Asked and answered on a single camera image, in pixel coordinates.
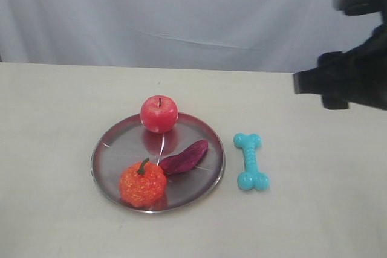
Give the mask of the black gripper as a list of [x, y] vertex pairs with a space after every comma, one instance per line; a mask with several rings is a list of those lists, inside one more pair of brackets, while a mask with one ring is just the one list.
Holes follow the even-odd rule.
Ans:
[[292, 75], [295, 94], [321, 95], [329, 110], [348, 109], [350, 103], [385, 110], [386, 20], [358, 47], [322, 54], [317, 67]]

